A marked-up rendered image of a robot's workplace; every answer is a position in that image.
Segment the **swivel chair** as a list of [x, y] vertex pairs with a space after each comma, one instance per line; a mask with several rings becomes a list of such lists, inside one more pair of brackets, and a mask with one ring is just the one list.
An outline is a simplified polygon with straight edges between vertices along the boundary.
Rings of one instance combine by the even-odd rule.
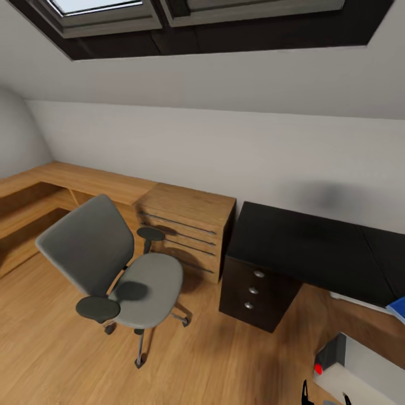
[[[129, 266], [134, 254], [134, 236], [113, 201], [98, 194], [55, 222], [35, 240], [35, 245], [62, 274], [87, 297], [76, 304], [76, 312], [104, 325], [119, 323], [134, 328], [140, 336], [139, 369], [144, 330], [162, 323], [167, 316], [182, 321], [188, 318], [171, 313], [181, 292], [184, 269], [177, 258], [149, 253], [151, 241], [165, 239], [157, 229], [137, 230], [145, 239], [143, 255]], [[124, 270], [107, 295], [111, 284]]]

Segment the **folder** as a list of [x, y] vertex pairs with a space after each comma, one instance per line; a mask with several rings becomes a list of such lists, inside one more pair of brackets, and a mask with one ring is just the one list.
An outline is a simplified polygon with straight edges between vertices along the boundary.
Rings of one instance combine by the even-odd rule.
[[405, 324], [405, 297], [390, 303], [386, 308]]

